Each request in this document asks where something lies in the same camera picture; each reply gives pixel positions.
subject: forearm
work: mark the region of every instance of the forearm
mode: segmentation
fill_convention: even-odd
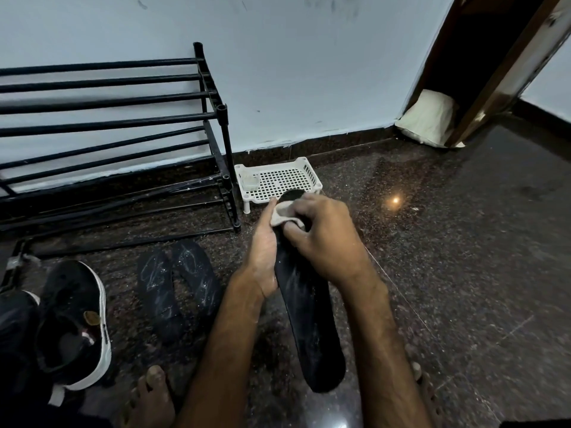
[[[365,427],[429,427],[387,287],[371,266],[342,291],[361,390]]]
[[[246,269],[230,279],[175,427],[244,424],[246,386],[263,295]]]

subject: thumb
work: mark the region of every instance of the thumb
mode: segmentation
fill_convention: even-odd
[[[288,221],[283,226],[284,236],[304,256],[309,249],[310,234],[299,228],[295,223]]]

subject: person's right hand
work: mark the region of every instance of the person's right hand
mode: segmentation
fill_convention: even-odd
[[[305,193],[289,207],[311,219],[312,226],[305,232],[295,223],[286,222],[284,235],[321,276],[343,291],[362,273],[370,272],[367,250],[344,202]]]

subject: wall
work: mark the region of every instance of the wall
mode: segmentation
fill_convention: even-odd
[[[452,1],[0,0],[0,67],[187,57],[193,56],[192,42],[198,40],[204,43],[210,69],[228,104],[233,151],[274,147],[393,124],[401,115]],[[16,81],[29,78],[0,78],[4,84]],[[153,93],[157,90],[153,87],[88,89],[59,92],[58,96],[132,96]],[[188,84],[159,87],[164,93],[190,90]],[[53,92],[35,94],[34,99],[53,97]],[[20,100],[24,96],[3,95],[0,99]],[[199,112],[196,104],[0,116],[0,127],[186,114]],[[1,139],[0,160],[162,130],[164,127]],[[215,133],[221,144],[218,129]],[[161,140],[161,146],[184,140]],[[94,153],[89,159],[155,147],[157,144],[152,143],[130,146]],[[130,164],[154,165],[157,160],[180,158],[184,155],[176,152]],[[38,164],[33,170],[82,159]],[[103,170],[130,171],[132,167],[121,164]],[[27,167],[2,175],[30,171]],[[55,182],[93,177],[93,170],[88,172],[74,173],[66,180],[59,176]],[[53,183],[44,180],[19,189]]]
[[[524,90],[521,99],[571,122],[571,40],[568,39]]]

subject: small plastic container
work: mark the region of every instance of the small plastic container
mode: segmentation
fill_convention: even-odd
[[[323,189],[307,158],[274,165],[248,167],[239,164],[234,165],[234,168],[246,214],[250,213],[250,202],[264,204],[269,202],[271,197],[279,198],[290,189],[303,189],[313,193],[320,193]],[[255,189],[254,179],[258,181]]]

